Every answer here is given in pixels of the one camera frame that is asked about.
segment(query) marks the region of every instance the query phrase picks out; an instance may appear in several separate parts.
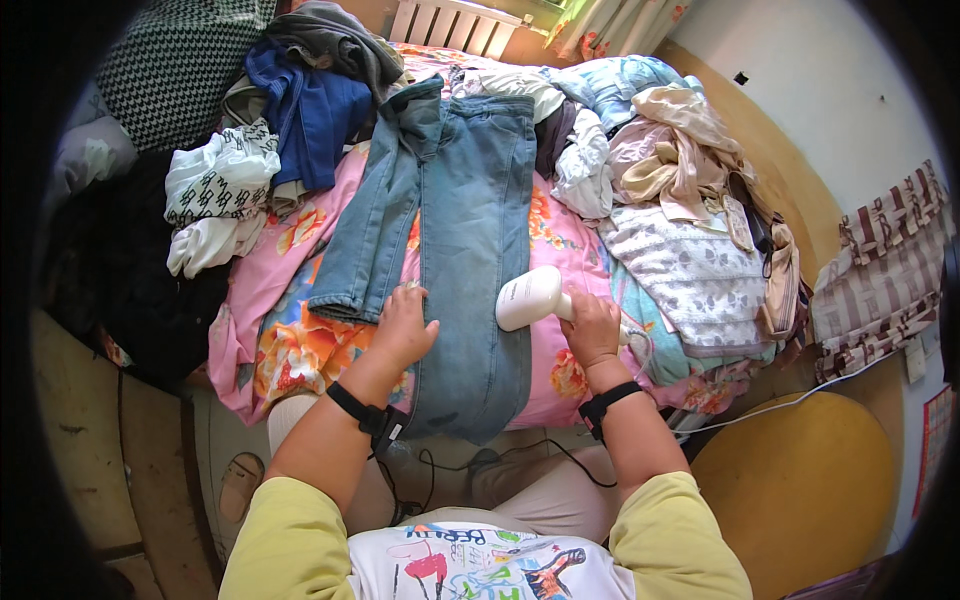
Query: yellow sleeve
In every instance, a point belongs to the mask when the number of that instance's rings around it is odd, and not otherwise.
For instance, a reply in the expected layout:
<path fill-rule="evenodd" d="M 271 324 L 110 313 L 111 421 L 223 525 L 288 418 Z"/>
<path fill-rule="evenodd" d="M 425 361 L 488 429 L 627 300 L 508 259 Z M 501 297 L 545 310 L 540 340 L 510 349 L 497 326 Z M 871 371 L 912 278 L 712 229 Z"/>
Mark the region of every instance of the yellow sleeve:
<path fill-rule="evenodd" d="M 347 529 L 327 495 L 274 477 L 253 495 L 220 598 L 353 600 Z"/>
<path fill-rule="evenodd" d="M 752 598 L 747 573 L 720 536 L 689 473 L 658 475 L 624 502 L 610 532 L 637 598 Z"/>

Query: white towel with gray pattern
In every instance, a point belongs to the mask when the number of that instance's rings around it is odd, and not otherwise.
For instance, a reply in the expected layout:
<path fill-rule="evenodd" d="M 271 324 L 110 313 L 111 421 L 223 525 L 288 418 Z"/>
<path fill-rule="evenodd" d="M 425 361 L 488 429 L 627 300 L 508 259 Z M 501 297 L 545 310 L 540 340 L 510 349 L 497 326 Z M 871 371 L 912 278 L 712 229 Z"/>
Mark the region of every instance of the white towel with gray pattern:
<path fill-rule="evenodd" d="M 597 231 L 677 327 L 688 356 L 766 348 L 755 321 L 765 290 L 759 252 L 740 250 L 726 232 L 669 221 L 659 204 L 617 206 Z"/>

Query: jeans waistband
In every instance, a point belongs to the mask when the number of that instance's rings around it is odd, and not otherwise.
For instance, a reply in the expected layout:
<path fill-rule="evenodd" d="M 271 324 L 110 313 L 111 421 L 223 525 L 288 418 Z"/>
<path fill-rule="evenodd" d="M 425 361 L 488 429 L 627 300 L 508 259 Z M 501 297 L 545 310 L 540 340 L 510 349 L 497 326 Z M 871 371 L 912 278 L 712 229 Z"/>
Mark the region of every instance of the jeans waistband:
<path fill-rule="evenodd" d="M 439 98 L 444 88 L 444 78 L 439 73 L 422 82 L 408 85 L 387 99 L 380 107 L 380 113 L 394 119 L 406 109 L 411 100 L 434 96 Z M 449 110 L 464 117 L 480 114 L 513 114 L 516 116 L 534 116 L 534 99 L 530 96 L 492 96 L 477 94 L 466 98 L 450 98 Z"/>
<path fill-rule="evenodd" d="M 478 114 L 512 114 L 534 117 L 534 99 L 530 96 L 490 96 L 477 94 L 450 98 L 450 112 L 464 117 Z"/>

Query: white wall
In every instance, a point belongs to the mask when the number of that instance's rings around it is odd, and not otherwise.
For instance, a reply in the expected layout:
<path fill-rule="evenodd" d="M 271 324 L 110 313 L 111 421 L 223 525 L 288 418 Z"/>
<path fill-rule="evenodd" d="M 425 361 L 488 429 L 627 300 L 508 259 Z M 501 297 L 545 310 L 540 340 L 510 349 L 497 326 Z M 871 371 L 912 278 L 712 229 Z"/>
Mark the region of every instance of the white wall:
<path fill-rule="evenodd" d="M 669 37 L 731 80 L 743 71 L 845 213 L 927 158 L 942 172 L 909 83 L 845 0 L 700 0 Z"/>

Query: blue shirt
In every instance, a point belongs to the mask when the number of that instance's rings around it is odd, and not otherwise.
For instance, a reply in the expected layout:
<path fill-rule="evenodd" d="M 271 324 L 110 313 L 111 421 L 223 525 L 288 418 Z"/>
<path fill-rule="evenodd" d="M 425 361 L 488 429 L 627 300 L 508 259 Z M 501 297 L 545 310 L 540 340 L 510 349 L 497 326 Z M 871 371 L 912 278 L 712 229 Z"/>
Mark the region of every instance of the blue shirt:
<path fill-rule="evenodd" d="M 370 113 L 370 89 L 289 60 L 286 49 L 269 39 L 251 48 L 244 66 L 250 81 L 267 92 L 263 116 L 280 138 L 274 185 L 303 180 L 306 189 L 332 187 L 344 143 Z"/>
<path fill-rule="evenodd" d="M 634 118 L 636 109 L 630 99 L 648 87 L 677 84 L 704 92 L 697 78 L 682 78 L 662 60 L 636 54 L 588 60 L 564 69 L 546 66 L 540 73 L 571 99 L 596 112 L 605 132 Z"/>

